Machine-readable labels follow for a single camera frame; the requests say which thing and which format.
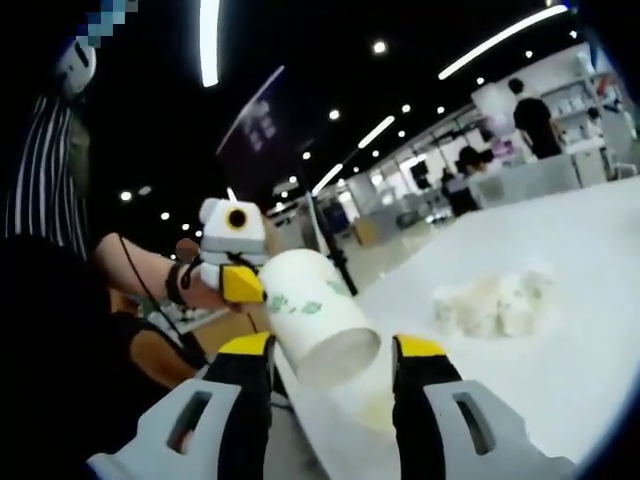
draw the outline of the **white table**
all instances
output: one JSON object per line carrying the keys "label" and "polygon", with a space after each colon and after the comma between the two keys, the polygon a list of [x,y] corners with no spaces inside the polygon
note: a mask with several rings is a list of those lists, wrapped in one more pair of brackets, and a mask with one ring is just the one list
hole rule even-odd
{"label": "white table", "polygon": [[[561,315],[534,340],[440,339],[463,377],[518,411],[547,455],[584,460],[620,418],[640,368],[640,179],[463,217],[358,301],[380,330],[438,339],[430,292],[540,258],[555,268]],[[375,390],[377,367],[338,392]],[[276,361],[300,423],[333,480],[399,478],[393,438],[348,421]]]}

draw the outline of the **linear ceiling light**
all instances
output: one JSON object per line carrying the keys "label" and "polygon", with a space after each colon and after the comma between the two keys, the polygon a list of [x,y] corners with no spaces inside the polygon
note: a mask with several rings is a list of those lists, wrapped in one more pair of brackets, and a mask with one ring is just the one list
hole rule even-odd
{"label": "linear ceiling light", "polygon": [[371,142],[373,142],[373,140],[378,135],[380,135],[389,125],[391,125],[395,121],[395,119],[396,117],[394,117],[393,115],[389,115],[387,118],[381,121],[376,128],[371,130],[366,137],[360,140],[360,143],[358,144],[358,148],[363,149],[364,147],[369,145]]}
{"label": "linear ceiling light", "polygon": [[220,0],[200,0],[200,69],[202,84],[218,83],[218,13]]}
{"label": "linear ceiling light", "polygon": [[567,7],[565,7],[564,5],[556,5],[555,7],[546,8],[541,12],[533,14],[530,17],[525,18],[524,20],[520,20],[518,23],[511,25],[509,28],[491,37],[486,42],[478,45],[476,48],[471,50],[466,55],[463,55],[462,57],[460,57],[458,60],[456,60],[447,68],[445,68],[443,71],[441,71],[438,74],[438,78],[440,80],[444,80],[445,78],[450,77],[451,75],[456,73],[458,70],[460,70],[462,67],[464,67],[467,63],[469,63],[476,57],[479,57],[490,48],[495,47],[497,44],[499,44],[503,40],[506,40],[511,35],[514,35],[519,31],[524,30],[525,28],[528,28],[531,25],[534,25],[542,20],[546,20],[547,18],[553,17],[560,13],[564,13],[566,11],[567,11]]}
{"label": "linear ceiling light", "polygon": [[320,193],[320,190],[322,190],[327,185],[327,183],[329,183],[331,179],[335,177],[340,172],[340,170],[342,170],[342,167],[343,165],[339,163],[338,165],[334,166],[331,170],[329,170],[329,173],[327,173],[324,177],[322,177],[322,180],[320,180],[318,184],[315,187],[313,187],[313,190],[311,190],[311,195],[313,195],[314,197],[318,195],[318,193]]}

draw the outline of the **robot eye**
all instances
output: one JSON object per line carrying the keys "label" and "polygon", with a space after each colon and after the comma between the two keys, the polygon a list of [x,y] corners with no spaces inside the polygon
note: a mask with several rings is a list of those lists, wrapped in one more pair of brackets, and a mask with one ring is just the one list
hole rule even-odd
{"label": "robot eye", "polygon": [[247,224],[247,214],[244,210],[234,208],[227,214],[227,224],[234,230],[239,230]]}

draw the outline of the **black wrist strap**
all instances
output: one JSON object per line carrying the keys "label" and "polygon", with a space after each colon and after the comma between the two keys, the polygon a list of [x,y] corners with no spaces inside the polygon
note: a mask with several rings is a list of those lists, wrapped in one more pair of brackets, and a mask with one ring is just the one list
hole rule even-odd
{"label": "black wrist strap", "polygon": [[177,305],[184,306],[186,303],[184,298],[182,298],[180,288],[178,287],[178,274],[180,273],[180,268],[182,268],[182,265],[179,263],[173,264],[171,270],[169,270],[169,275],[167,275],[167,279],[164,282],[164,286],[167,289],[167,298]]}

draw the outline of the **striped shirt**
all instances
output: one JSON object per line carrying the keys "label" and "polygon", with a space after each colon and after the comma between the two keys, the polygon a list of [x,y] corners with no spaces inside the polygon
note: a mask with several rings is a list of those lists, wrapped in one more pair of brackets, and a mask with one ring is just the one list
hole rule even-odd
{"label": "striped shirt", "polygon": [[84,199],[68,162],[71,110],[62,99],[40,96],[11,179],[5,212],[5,237],[29,234],[91,253]]}

